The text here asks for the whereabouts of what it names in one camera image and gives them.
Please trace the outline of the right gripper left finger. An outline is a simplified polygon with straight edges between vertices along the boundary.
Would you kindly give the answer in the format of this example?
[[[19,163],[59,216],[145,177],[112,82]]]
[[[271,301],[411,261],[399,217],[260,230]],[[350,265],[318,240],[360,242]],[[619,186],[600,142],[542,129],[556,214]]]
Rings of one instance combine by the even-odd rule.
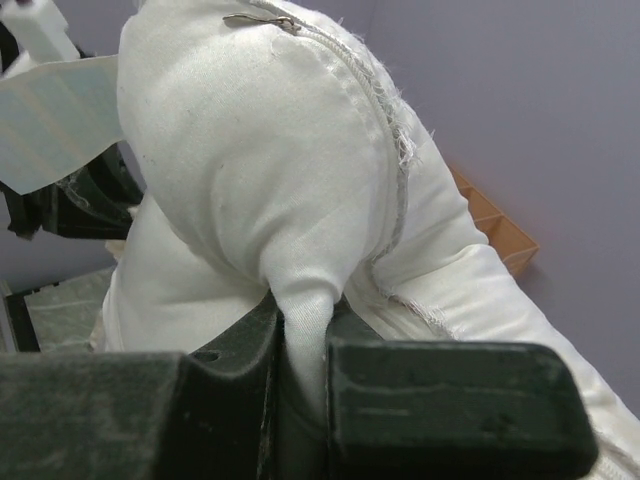
[[[5,479],[272,479],[271,296],[191,354],[5,355]]]

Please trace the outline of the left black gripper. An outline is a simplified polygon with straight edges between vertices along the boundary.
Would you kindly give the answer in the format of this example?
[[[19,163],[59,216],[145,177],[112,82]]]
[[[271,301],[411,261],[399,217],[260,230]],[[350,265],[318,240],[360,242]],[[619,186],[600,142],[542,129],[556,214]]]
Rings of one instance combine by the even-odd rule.
[[[30,240],[123,240],[143,193],[122,158],[114,57],[33,61],[1,22],[1,194]]]

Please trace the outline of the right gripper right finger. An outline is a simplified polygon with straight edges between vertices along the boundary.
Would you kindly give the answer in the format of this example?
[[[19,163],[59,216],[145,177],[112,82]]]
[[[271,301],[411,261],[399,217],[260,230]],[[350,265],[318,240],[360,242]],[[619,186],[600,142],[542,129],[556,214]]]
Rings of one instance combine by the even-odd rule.
[[[580,479],[598,460],[545,346],[385,340],[341,301],[326,353],[332,479]]]

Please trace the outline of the white pillow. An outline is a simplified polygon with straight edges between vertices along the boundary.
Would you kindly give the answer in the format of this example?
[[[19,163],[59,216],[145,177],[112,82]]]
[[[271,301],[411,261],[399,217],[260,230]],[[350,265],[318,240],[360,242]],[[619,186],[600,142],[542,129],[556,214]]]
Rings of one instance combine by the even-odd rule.
[[[111,246],[95,351],[193,352],[272,294],[279,475],[318,479],[340,300],[386,339],[543,344],[596,431],[592,477],[638,477],[638,419],[519,288],[431,134],[341,25],[287,1],[142,1],[117,104],[146,191]]]

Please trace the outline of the orange plastic file organizer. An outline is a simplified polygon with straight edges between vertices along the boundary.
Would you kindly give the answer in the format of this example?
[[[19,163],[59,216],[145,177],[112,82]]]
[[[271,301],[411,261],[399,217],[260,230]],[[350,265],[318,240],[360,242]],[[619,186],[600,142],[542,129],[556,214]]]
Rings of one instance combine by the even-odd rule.
[[[518,277],[539,251],[538,244],[463,175],[450,170],[458,190],[467,199],[476,228],[487,236],[510,274]]]

